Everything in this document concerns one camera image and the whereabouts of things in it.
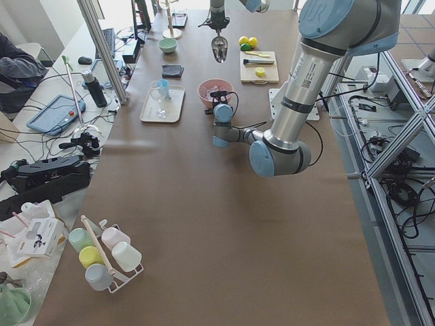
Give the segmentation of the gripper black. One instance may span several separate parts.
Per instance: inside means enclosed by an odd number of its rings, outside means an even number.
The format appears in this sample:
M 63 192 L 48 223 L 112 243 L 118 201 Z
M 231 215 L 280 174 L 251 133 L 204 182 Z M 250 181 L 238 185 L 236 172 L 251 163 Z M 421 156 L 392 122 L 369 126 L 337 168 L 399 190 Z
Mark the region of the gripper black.
M 230 23 L 230 18 L 225 16 L 224 12 L 216 13 L 209 12 L 207 18 L 198 27 L 208 26 L 210 29 L 215 31 L 221 31 L 225 29 Z
M 205 98 L 205 114 L 212 114 L 213 109 L 219 104 L 228 104 L 228 101 L 231 97 L 232 91 L 218 90 L 215 92 L 210 92 Z

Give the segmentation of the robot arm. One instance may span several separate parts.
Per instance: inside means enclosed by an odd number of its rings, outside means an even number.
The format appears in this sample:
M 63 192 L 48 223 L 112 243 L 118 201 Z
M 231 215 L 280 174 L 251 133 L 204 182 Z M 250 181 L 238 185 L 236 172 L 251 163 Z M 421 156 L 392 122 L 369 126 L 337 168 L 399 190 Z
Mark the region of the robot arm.
M 243 7 L 253 13 L 264 13 L 268 10 L 270 1 L 267 0 L 239 0 Z M 230 23 L 230 18 L 225 13 L 225 0 L 210 0 L 209 13 L 205 21 L 199 25 L 208 26 L 216 33 L 220 33 Z
M 398 40 L 400 1 L 307 1 L 299 16 L 300 41 L 273 125 L 264 132 L 232 125 L 227 104 L 213 110 L 213 144 L 249 144 L 249 160 L 262 177 L 302 172 L 311 151 L 298 135 L 333 63 L 393 48 Z

